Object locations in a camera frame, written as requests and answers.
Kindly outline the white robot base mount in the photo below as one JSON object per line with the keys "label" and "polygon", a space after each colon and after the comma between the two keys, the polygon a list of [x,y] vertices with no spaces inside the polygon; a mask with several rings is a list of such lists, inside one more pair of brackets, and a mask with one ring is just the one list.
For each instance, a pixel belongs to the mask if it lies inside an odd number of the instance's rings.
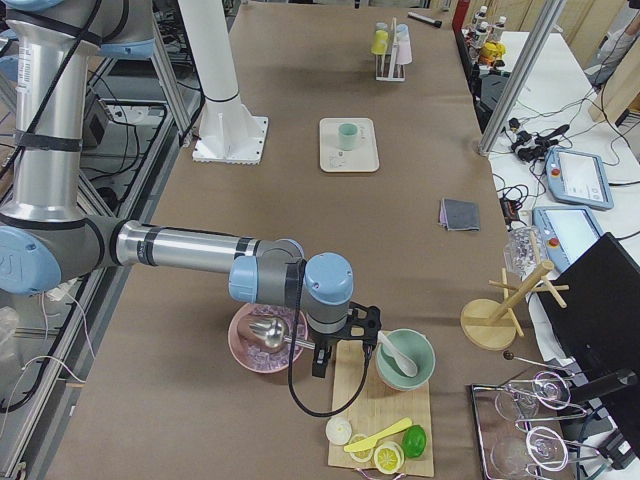
{"label": "white robot base mount", "polygon": [[193,159],[259,164],[268,119],[241,100],[222,3],[185,0],[179,8],[205,97]]}

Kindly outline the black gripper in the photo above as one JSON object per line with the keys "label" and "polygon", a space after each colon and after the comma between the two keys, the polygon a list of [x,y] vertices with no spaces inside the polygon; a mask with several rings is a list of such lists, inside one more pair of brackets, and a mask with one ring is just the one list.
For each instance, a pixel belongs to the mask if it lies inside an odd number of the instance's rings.
{"label": "black gripper", "polygon": [[312,376],[325,377],[326,370],[331,359],[331,349],[342,340],[344,329],[335,332],[320,332],[312,327],[309,328],[309,336],[313,341],[314,355],[312,362]]}

